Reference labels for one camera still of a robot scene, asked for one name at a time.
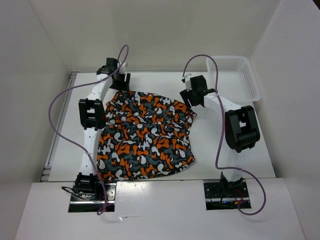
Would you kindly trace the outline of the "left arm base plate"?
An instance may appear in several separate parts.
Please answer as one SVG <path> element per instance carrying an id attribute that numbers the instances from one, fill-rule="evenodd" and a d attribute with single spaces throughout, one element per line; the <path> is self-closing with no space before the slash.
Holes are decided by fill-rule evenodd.
<path id="1" fill-rule="evenodd" d="M 66 187 L 62 189 L 70 193 L 70 201 L 68 212 L 69 213 L 89 213 L 97 212 L 105 204 L 105 196 L 101 184 L 97 184 L 97 193 L 92 190 L 77 190 L 75 186 Z M 115 211 L 115 200 L 116 200 L 116 183 L 105 183 L 104 184 L 106 195 L 107 195 L 107 206 L 104 212 Z"/>

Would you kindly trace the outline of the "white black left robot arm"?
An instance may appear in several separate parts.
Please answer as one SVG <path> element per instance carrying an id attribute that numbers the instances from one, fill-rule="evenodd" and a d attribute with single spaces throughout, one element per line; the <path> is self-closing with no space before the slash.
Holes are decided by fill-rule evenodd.
<path id="1" fill-rule="evenodd" d="M 89 200 L 103 196 L 103 188 L 94 170 L 97 166 L 99 137 L 107 123 L 103 100 L 109 89 L 129 90 L 131 75 L 126 73 L 127 65 L 125 61 L 107 58 L 106 64 L 96 72 L 96 82 L 89 95 L 78 102 L 85 150 L 74 188 L 77 193 L 83 194 Z"/>

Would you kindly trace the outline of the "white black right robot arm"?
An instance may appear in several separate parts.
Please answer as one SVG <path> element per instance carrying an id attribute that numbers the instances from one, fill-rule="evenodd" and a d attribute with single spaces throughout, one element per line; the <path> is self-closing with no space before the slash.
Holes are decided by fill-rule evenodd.
<path id="1" fill-rule="evenodd" d="M 219 161 L 223 143 L 226 143 L 227 166 L 218 166 L 217 163 L 215 166 L 221 170 L 219 191 L 223 197 L 230 197 L 243 183 L 245 158 L 261 137 L 255 110 L 250 105 L 234 103 L 220 96 L 215 89 L 208 88 L 203 75 L 187 74 L 181 81 L 185 90 L 180 95 L 188 108 L 201 105 L 222 117 L 222 137 L 215 161 Z"/>

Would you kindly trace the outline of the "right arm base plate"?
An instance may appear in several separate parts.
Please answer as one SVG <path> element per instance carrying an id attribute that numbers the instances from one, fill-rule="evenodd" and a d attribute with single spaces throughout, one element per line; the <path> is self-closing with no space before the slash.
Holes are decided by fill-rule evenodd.
<path id="1" fill-rule="evenodd" d="M 218 179 L 204 180 L 204 197 L 207 211 L 251 209 L 250 196 L 245 181 L 240 186 L 231 190 L 223 190 Z"/>

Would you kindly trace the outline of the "orange camouflage shorts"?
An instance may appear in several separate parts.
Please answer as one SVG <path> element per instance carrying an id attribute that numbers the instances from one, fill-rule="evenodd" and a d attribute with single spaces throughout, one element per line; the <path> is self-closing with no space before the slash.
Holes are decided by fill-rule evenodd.
<path id="1" fill-rule="evenodd" d="M 106 183 L 166 177 L 196 160 L 189 135 L 197 114 L 155 93 L 118 91 L 106 103 L 97 148 L 98 175 Z"/>

